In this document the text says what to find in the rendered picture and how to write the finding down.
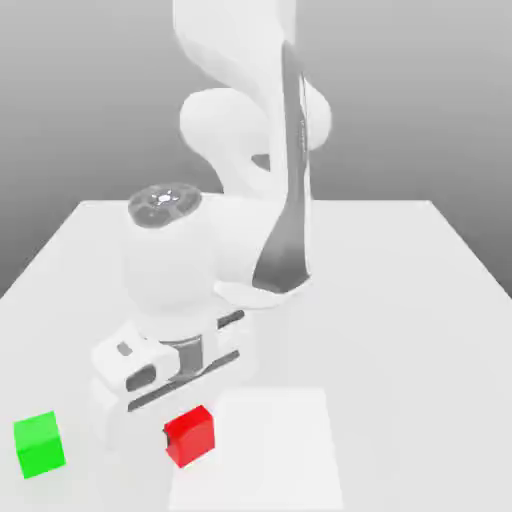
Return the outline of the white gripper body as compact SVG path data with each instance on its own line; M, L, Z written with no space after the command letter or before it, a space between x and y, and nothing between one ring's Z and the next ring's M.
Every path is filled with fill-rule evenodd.
M95 430L163 424L250 379L252 337L192 337L160 344L111 337L91 351L90 420Z

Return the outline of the small red cube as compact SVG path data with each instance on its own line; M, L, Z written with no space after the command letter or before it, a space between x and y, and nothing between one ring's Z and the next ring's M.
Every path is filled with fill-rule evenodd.
M183 468L215 448L214 419L203 405L174 418L163 427L166 452Z

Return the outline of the small green cube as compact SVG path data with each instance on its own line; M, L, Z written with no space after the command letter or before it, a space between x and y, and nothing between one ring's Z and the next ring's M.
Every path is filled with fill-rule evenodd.
M13 435L24 479L66 465L67 460L54 411L15 421Z

